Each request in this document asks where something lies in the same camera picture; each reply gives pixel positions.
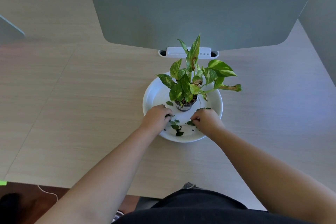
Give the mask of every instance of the pothos plant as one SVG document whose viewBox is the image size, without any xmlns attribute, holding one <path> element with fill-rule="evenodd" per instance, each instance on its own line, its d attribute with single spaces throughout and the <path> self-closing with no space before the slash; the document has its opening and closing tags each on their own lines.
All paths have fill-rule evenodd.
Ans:
<svg viewBox="0 0 336 224">
<path fill-rule="evenodd" d="M 179 40 L 187 57 L 185 64 L 187 68 L 180 68 L 182 59 L 175 61 L 170 67 L 170 75 L 157 74 L 161 82 L 170 88 L 169 98 L 171 101 L 176 101 L 183 107 L 192 101 L 195 102 L 197 95 L 201 95 L 206 101 L 207 93 L 216 89 L 241 91 L 241 85 L 227 86 L 223 84 L 225 77 L 237 76 L 231 67 L 220 60 L 210 60 L 208 67 L 200 67 L 198 64 L 198 54 L 200 51 L 201 34 L 198 35 L 193 42 L 190 50 L 187 49 L 186 44 Z M 210 90 L 203 90 L 202 88 L 210 83 L 214 83 L 214 87 Z"/>
</svg>

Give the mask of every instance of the wall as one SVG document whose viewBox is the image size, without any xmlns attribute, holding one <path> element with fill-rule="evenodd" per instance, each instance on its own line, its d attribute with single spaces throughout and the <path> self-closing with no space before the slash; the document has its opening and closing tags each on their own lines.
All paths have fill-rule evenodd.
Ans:
<svg viewBox="0 0 336 224">
<path fill-rule="evenodd" d="M 336 85 L 336 0 L 309 0 L 300 22 Z"/>
</svg>

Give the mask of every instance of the plastic nursery pot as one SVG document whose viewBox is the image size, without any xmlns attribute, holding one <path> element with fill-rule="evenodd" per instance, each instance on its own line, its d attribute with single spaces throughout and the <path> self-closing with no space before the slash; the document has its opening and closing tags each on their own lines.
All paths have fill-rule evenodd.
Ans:
<svg viewBox="0 0 336 224">
<path fill-rule="evenodd" d="M 180 102 L 175 100 L 176 107 L 181 112 L 189 111 L 190 108 L 193 106 L 193 104 L 196 103 L 197 98 L 198 98 L 198 95 L 194 96 L 194 98 L 190 101 L 190 103 L 186 103 L 186 104 L 182 103 L 183 107 L 180 105 Z"/>
</svg>

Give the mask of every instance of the white plate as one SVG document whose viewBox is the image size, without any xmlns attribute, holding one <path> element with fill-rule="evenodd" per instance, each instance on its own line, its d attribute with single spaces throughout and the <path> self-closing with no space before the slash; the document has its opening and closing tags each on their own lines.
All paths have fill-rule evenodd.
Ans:
<svg viewBox="0 0 336 224">
<path fill-rule="evenodd" d="M 213 83 L 204 86 L 202 89 L 210 90 L 212 88 Z M 219 90 L 214 90 L 208 93 L 208 101 L 205 101 L 202 96 L 199 96 L 197 102 L 191 107 L 190 110 L 186 112 L 179 111 L 175 106 L 174 102 L 174 106 L 169 106 L 166 104 L 167 101 L 170 101 L 169 91 L 170 89 L 167 88 L 157 77 L 148 86 L 142 101 L 142 109 L 144 115 L 153 106 L 164 104 L 166 107 L 172 109 L 175 115 L 172 120 L 180 121 L 179 123 L 177 123 L 177 125 L 182 126 L 181 131 L 184 132 L 184 134 L 182 136 L 176 136 L 176 130 L 174 130 L 170 126 L 170 123 L 168 123 L 167 127 L 165 128 L 166 131 L 164 130 L 160 133 L 160 136 L 162 136 L 163 138 L 179 143 L 194 142 L 204 138 L 205 135 L 201 133 L 195 126 L 190 126 L 187 124 L 194 112 L 201 107 L 210 107 L 215 110 L 220 118 L 222 117 L 223 101 Z"/>
</svg>

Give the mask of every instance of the white cable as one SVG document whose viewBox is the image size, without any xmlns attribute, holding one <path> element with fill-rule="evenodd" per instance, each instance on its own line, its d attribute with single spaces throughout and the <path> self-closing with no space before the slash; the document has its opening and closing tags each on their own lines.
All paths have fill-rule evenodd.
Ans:
<svg viewBox="0 0 336 224">
<path fill-rule="evenodd" d="M 43 191 L 44 193 L 55 195 L 55 196 L 56 196 L 56 202 L 58 201 L 58 196 L 57 196 L 55 193 L 47 192 L 47 191 L 41 189 L 40 185 L 37 185 L 37 187 L 39 187 L 39 189 L 40 189 L 41 191 Z"/>
</svg>

